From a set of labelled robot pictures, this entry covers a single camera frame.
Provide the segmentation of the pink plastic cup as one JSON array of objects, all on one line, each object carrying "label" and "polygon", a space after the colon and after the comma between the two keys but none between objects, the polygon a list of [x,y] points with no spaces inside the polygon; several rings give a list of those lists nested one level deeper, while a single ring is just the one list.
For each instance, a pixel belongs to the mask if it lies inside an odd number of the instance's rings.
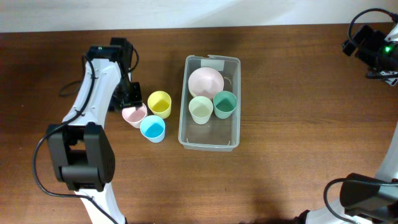
[{"label": "pink plastic cup", "polygon": [[129,107],[122,110],[122,117],[134,128],[139,129],[141,122],[147,117],[147,107],[143,103],[140,107]]}]

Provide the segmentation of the yellow plastic cup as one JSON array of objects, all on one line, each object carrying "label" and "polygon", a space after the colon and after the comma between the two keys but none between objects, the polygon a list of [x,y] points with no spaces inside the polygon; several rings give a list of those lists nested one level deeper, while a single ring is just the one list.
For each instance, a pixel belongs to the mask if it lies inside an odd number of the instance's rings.
[{"label": "yellow plastic cup", "polygon": [[171,114],[172,99],[165,91],[155,91],[150,94],[147,100],[149,109],[154,115],[166,119]]}]

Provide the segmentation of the blue plastic cup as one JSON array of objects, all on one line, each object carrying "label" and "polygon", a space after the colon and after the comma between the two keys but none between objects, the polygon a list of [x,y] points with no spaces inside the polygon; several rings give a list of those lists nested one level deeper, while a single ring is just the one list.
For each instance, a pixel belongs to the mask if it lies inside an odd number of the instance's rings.
[{"label": "blue plastic cup", "polygon": [[165,122],[159,116],[147,116],[141,122],[140,131],[150,142],[159,143],[165,137]]}]

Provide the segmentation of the cream plastic cup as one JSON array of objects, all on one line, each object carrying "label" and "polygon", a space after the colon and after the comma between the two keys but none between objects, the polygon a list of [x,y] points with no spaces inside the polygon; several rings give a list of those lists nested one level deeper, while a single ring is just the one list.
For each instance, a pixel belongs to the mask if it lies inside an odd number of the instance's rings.
[{"label": "cream plastic cup", "polygon": [[196,124],[205,124],[213,112],[213,103],[205,96],[197,96],[189,102],[188,109]]}]

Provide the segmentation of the pink plastic bowl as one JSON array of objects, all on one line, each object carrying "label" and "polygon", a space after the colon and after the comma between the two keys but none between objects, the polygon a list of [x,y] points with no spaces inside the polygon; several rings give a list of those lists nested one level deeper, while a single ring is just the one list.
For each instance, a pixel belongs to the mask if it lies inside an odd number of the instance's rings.
[{"label": "pink plastic bowl", "polygon": [[196,96],[205,96],[213,99],[223,91],[224,79],[221,73],[214,68],[202,67],[192,72],[188,79],[188,90]]}]

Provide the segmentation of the green plastic cup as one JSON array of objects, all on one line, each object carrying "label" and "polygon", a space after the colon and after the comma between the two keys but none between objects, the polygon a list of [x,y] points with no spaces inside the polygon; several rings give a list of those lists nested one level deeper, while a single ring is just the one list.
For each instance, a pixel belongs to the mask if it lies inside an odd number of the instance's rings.
[{"label": "green plastic cup", "polygon": [[213,98],[215,115],[219,119],[231,116],[237,107],[237,97],[230,91],[221,91]]}]

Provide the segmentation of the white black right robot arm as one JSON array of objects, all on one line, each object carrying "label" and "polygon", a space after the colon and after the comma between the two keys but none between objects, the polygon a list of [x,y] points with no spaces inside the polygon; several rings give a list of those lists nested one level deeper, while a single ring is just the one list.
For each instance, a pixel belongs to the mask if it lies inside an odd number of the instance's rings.
[{"label": "white black right robot arm", "polygon": [[[363,25],[343,42],[342,49],[369,66],[367,78],[397,84],[397,27],[384,34]],[[332,180],[323,200],[323,208],[304,211],[295,223],[397,223],[397,136],[375,177],[351,173]]]}]

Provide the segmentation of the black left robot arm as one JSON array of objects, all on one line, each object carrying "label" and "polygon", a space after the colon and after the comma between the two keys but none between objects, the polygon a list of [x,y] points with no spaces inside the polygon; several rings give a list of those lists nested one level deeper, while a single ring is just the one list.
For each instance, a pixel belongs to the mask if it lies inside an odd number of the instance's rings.
[{"label": "black left robot arm", "polygon": [[111,181],[116,160],[104,131],[109,111],[142,106],[141,88],[132,81],[139,55],[125,38],[94,45],[82,57],[83,79],[77,98],[60,124],[48,126],[40,142],[49,147],[55,177],[69,193],[47,195],[79,198],[93,223],[126,223],[118,208]]}]

